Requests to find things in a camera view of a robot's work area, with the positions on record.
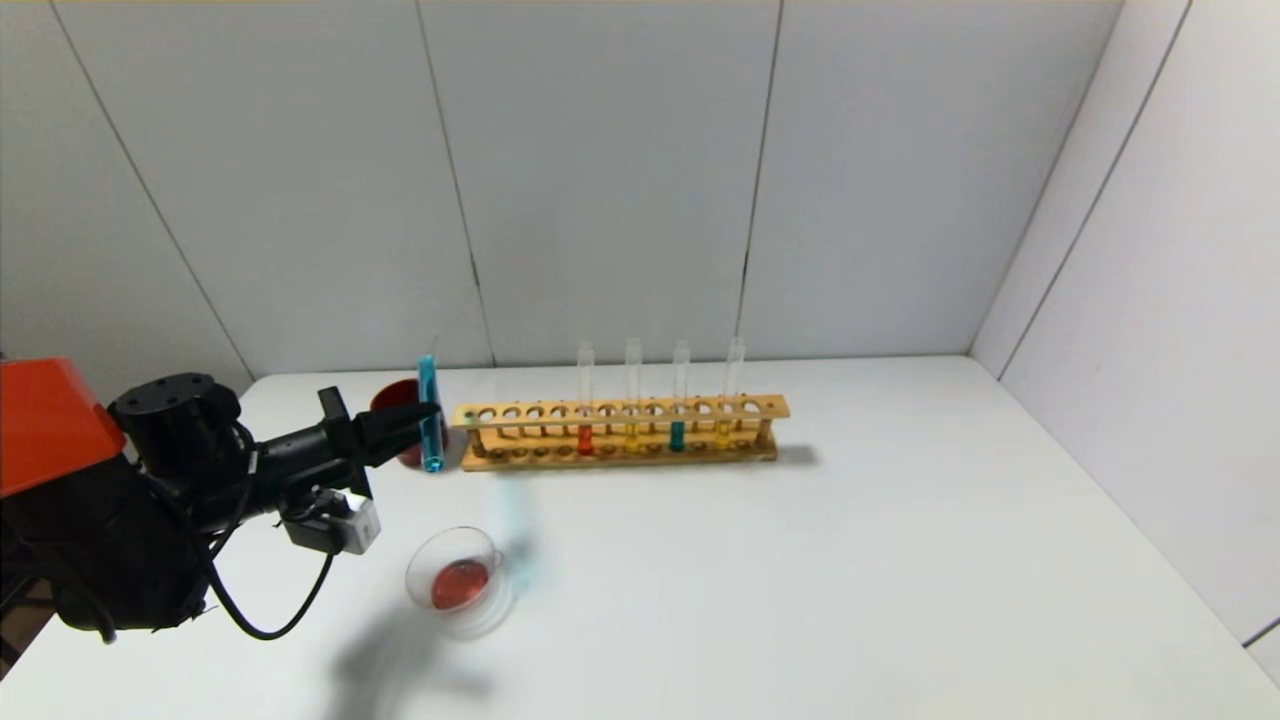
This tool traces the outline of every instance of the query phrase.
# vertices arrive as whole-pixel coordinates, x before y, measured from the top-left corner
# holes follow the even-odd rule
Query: test tube rack
[[[453,427],[466,429],[462,469],[554,470],[625,465],[692,465],[704,462],[767,462],[778,459],[773,420],[790,418],[781,395],[739,395],[733,398],[694,396],[643,401],[637,415],[623,413],[626,401],[593,402],[588,415],[576,402],[467,404],[453,411]],[[671,424],[685,423],[684,450],[671,447]],[[637,424],[636,452],[623,447],[626,425]],[[717,433],[727,423],[728,434]],[[593,450],[582,454],[577,428],[591,425]]]

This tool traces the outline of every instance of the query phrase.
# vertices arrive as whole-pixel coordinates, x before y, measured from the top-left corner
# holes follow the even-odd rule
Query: blue liquid
[[[672,423],[671,424],[671,451],[684,452],[685,451],[685,423]]]

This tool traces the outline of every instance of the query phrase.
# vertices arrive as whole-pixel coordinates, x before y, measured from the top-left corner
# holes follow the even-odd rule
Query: white wall
[[[1190,0],[1132,0],[970,354],[1000,377],[1120,155]]]
[[[411,1],[58,8],[255,374],[492,361]]]
[[[1280,614],[1277,37],[1192,5],[1004,377],[1242,639]]]
[[[0,350],[67,355],[102,401],[251,382],[44,3],[0,3]]]
[[[968,352],[1119,4],[787,3],[741,332]]]
[[[424,3],[499,364],[733,336],[778,3]]]
[[[718,357],[735,329],[753,356],[964,351],[1115,8],[790,0],[774,73],[777,0],[59,3],[84,72],[42,86],[91,81],[129,172],[46,192],[41,159],[0,163],[46,218],[83,214],[77,182],[150,193],[131,222],[168,223],[197,314],[256,375],[403,368],[436,334],[449,365],[571,361],[582,338],[608,360],[631,336]],[[0,128],[6,147],[81,142],[55,111]],[[63,272],[32,240],[52,222],[4,225],[33,249],[5,270],[23,293]],[[106,242],[84,223],[76,242]],[[163,256],[120,268],[179,313],[141,270]],[[10,352],[134,369],[134,343],[9,324]]]

